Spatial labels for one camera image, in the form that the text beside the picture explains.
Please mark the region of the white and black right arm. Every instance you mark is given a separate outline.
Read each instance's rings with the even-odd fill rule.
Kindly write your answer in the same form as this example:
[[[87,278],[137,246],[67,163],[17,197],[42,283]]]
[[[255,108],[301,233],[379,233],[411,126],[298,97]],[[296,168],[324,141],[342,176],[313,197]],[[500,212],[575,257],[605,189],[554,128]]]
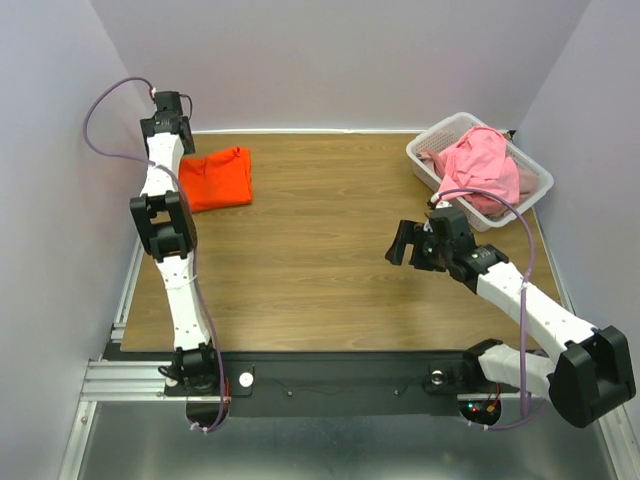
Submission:
[[[636,396],[626,336],[600,329],[565,309],[533,285],[496,247],[479,245],[461,209],[436,207],[426,222],[400,221],[386,260],[423,271],[446,272],[492,303],[531,336],[543,354],[494,340],[466,352],[463,384],[482,390],[508,384],[551,403],[574,427],[584,428]]]

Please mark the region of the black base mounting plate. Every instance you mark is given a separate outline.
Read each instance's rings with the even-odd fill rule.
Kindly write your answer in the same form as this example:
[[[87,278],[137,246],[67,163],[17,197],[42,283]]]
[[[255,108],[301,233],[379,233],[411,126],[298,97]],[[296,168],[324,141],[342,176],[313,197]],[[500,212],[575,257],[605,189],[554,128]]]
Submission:
[[[458,416],[461,395],[491,385],[456,350],[226,352],[225,412],[233,418]]]

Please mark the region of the orange t shirt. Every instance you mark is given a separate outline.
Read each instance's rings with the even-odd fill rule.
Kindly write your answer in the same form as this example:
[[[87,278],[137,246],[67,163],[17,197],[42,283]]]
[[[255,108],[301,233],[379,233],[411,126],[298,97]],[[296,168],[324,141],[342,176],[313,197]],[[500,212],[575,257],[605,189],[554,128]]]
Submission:
[[[183,157],[179,180],[194,213],[253,202],[251,154],[233,147],[203,158]]]

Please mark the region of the aluminium frame rail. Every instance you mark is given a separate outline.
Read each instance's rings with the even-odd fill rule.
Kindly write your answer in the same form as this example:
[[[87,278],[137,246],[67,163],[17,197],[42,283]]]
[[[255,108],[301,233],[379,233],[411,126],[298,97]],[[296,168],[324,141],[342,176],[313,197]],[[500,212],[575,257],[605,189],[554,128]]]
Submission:
[[[139,241],[135,241],[109,329],[109,344],[119,344],[124,337],[142,258],[142,246]],[[60,479],[77,479],[80,476],[83,457],[100,404],[155,402],[165,399],[162,380],[153,369],[157,365],[156,361],[108,361],[103,357],[87,364],[58,475]]]

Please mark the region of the dusty pink t shirt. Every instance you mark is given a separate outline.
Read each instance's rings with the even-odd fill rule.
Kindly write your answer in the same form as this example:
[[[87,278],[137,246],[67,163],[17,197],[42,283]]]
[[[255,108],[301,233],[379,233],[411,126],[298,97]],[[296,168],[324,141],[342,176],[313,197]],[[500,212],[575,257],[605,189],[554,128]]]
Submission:
[[[504,153],[488,150],[474,153],[453,148],[440,153],[426,150],[419,153],[418,158],[440,178],[439,190],[483,190],[514,207],[527,200],[538,185],[538,177],[534,173],[521,169]]]

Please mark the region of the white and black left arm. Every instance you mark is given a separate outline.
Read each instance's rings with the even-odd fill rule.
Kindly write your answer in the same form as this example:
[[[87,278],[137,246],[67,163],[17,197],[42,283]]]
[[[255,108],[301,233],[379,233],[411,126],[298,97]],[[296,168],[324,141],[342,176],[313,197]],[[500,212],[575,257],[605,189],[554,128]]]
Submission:
[[[195,151],[189,118],[176,91],[152,91],[154,114],[140,121],[148,166],[141,193],[129,201],[142,247],[162,279],[173,325],[171,364],[159,368],[171,388],[207,395],[221,386],[223,371],[206,326],[196,286],[197,233],[177,179],[185,154]]]

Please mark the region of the white perforated plastic basket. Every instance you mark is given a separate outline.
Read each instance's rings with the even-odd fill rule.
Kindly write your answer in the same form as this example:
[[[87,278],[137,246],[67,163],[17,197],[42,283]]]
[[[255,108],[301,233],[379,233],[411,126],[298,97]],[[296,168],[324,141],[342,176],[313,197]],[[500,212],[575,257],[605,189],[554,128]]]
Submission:
[[[455,113],[409,142],[413,172],[427,187],[462,207],[478,231],[502,228],[515,215],[500,202],[478,194],[493,193],[524,213],[554,185],[552,175],[497,130],[467,112]],[[471,188],[471,193],[458,193]]]

